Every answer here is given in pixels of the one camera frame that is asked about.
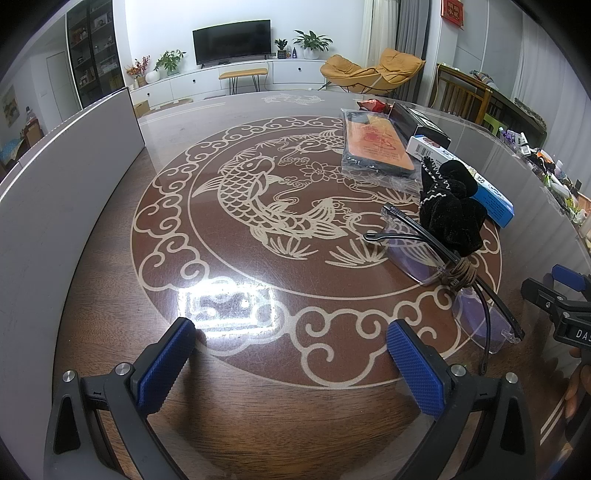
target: round table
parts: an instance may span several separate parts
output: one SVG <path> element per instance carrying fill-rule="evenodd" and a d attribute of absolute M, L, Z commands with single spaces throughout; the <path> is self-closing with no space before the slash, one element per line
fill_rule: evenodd
<path fill-rule="evenodd" d="M 418 211 L 416 197 L 340 170 L 340 109 L 362 98 L 262 92 L 140 122 L 148 148 L 89 238 L 54 373 L 105 373 L 133 361 L 176 317 L 194 321 L 197 353 L 149 418 L 189 478 L 393 478 L 432 419 L 386 350 L 392 319 L 406 318 L 448 363 L 477 373 L 482 350 L 457 327 L 445 288 L 419 286 L 361 239 L 384 224 L 385 202 Z M 487 376 L 512 371 L 521 381 L 542 477 L 565 444 L 563 394 L 576 362 L 519 288 L 556 263 L 587 274 L 589 255 L 506 146 L 474 124 L 413 108 L 514 204 L 506 228 L 485 222 L 484 247 L 470 261 L 525 330 L 523 342 L 491 356 Z M 126 473 L 138 478 L 103 419 Z"/>

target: fish illustration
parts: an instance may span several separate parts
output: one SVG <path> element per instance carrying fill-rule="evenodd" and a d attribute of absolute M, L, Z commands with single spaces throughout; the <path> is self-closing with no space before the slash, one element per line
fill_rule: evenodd
<path fill-rule="evenodd" d="M 348 233 L 333 223 L 335 205 L 325 198 L 309 211 L 296 214 L 287 210 L 289 202 L 265 205 L 261 196 L 270 184 L 282 177 L 271 174 L 275 158 L 258 154 L 238 163 L 230 161 L 219 170 L 221 175 L 202 184 L 191 197 L 217 190 L 217 199 L 225 212 L 250 228 L 251 235 L 273 253 L 286 258 L 306 260 L 317 250 L 300 248 L 304 238 L 334 239 Z"/>

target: clamp jaw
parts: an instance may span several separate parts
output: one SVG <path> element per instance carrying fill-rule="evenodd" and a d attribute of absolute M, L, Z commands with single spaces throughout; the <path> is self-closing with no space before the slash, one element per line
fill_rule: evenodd
<path fill-rule="evenodd" d="M 46 480 L 123 480 L 98 414 L 111 412 L 144 480 L 187 480 L 147 422 L 160 409 L 191 354 L 196 331 L 178 318 L 162 339 L 133 363 L 110 373 L 62 377 L 47 428 Z M 392 322 L 388 350 L 423 412 L 436 418 L 396 480 L 436 480 L 446 466 L 472 411 L 480 423 L 456 480 L 530 480 L 535 475 L 530 419 L 517 376 L 473 377 L 462 365 L 448 365 L 425 346 L 404 320 Z"/>
<path fill-rule="evenodd" d="M 554 280 L 583 294 L 587 301 L 567 300 L 557 291 L 533 278 L 521 284 L 521 295 L 550 315 L 553 337 L 560 343 L 581 349 L 581 366 L 591 365 L 591 277 L 581 275 L 562 265 L 552 268 Z M 575 446 L 591 424 L 591 395 L 583 394 L 574 417 L 567 423 L 565 437 Z"/>
<path fill-rule="evenodd" d="M 46 480 L 124 480 L 100 420 L 111 412 L 125 448 L 144 480 L 187 480 L 147 422 L 157 412 L 195 347 L 196 330 L 179 317 L 133 363 L 84 377 L 68 370 L 53 400 L 45 444 Z"/>
<path fill-rule="evenodd" d="M 405 320 L 388 326 L 387 346 L 423 413 L 435 422 L 395 480 L 435 480 L 447 465 L 473 411 L 481 411 L 456 480 L 535 478 L 535 447 L 518 378 L 471 376 L 463 365 L 447 365 Z"/>

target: curtain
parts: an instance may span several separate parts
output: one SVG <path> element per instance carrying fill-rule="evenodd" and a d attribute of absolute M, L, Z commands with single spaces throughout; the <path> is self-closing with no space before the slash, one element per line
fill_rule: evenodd
<path fill-rule="evenodd" d="M 386 48 L 396 44 L 398 0 L 365 0 L 359 61 L 362 67 L 379 63 Z"/>
<path fill-rule="evenodd" d="M 427 47 L 427 24 L 430 3 L 424 0 L 400 0 L 396 50 L 410 53 L 424 60 Z M 418 85 L 421 85 L 423 70 L 412 80 L 396 90 L 398 98 L 408 102 L 416 102 Z"/>
<path fill-rule="evenodd" d="M 523 13 L 523 38 L 513 97 L 545 120 L 544 144 L 554 161 L 561 160 L 569 178 L 579 179 L 581 193 L 591 195 L 591 100 L 569 62 L 548 34 Z"/>

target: white curtain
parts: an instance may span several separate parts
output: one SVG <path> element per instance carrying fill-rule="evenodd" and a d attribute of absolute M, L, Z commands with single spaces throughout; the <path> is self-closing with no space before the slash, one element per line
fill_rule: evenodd
<path fill-rule="evenodd" d="M 513 97 L 535 110 L 548 126 L 544 144 L 561 160 L 581 193 L 591 194 L 591 100 L 569 62 L 548 34 L 523 14 L 523 38 Z"/>
<path fill-rule="evenodd" d="M 398 0 L 365 0 L 359 46 L 362 67 L 377 65 L 382 52 L 394 48 L 397 23 Z"/>

